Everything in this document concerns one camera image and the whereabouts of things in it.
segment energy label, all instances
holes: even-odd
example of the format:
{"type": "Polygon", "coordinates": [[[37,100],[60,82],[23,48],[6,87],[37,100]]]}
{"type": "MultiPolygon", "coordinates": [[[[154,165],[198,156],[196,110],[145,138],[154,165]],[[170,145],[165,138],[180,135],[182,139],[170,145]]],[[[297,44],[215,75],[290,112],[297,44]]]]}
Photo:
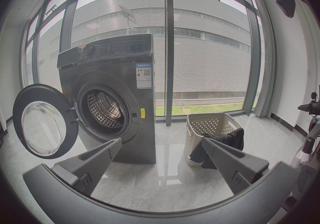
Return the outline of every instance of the energy label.
{"type": "Polygon", "coordinates": [[[152,89],[152,64],[136,64],[137,89],[152,89]]]}

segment yellow sticker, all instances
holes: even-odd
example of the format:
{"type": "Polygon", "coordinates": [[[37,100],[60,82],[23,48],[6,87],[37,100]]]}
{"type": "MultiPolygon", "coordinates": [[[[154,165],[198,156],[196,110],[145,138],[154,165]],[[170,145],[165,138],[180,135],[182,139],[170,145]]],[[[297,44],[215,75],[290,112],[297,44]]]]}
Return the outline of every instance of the yellow sticker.
{"type": "Polygon", "coordinates": [[[141,118],[146,118],[146,111],[144,110],[144,108],[141,108],[140,111],[141,111],[141,118]]]}

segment qr code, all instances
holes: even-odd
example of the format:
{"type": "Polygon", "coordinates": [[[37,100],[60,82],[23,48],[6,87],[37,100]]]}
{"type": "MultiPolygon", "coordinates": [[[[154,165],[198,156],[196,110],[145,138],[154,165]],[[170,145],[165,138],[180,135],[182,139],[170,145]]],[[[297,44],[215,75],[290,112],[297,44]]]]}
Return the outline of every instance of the qr code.
{"type": "Polygon", "coordinates": [[[144,69],[143,76],[151,76],[151,69],[144,69]]]}

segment warning sticker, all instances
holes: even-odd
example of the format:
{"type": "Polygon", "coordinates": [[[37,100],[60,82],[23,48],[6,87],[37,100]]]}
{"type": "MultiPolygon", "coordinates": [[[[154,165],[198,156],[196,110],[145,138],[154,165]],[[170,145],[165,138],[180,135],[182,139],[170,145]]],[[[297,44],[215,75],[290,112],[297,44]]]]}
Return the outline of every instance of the warning sticker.
{"type": "Polygon", "coordinates": [[[152,64],[136,64],[137,89],[152,89],[152,64]]]}
{"type": "Polygon", "coordinates": [[[144,108],[141,108],[141,118],[146,118],[146,111],[144,110],[144,108]]]}

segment black cloth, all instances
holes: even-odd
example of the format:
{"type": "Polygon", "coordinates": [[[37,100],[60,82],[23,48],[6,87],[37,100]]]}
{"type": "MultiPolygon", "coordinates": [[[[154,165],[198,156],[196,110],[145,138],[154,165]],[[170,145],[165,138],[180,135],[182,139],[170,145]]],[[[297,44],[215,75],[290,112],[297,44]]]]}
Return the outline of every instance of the black cloth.
{"type": "MultiPolygon", "coordinates": [[[[212,138],[225,145],[231,146],[233,148],[236,148],[242,151],[244,146],[244,140],[243,140],[244,134],[245,134],[245,130],[243,128],[239,128],[230,132],[227,135],[203,134],[203,136],[206,138],[212,138]]],[[[198,146],[196,146],[196,148],[190,154],[190,160],[197,163],[203,162],[201,167],[204,169],[214,169],[214,170],[217,169],[217,167],[214,165],[211,158],[203,148],[202,141],[198,144],[198,146]]]]}

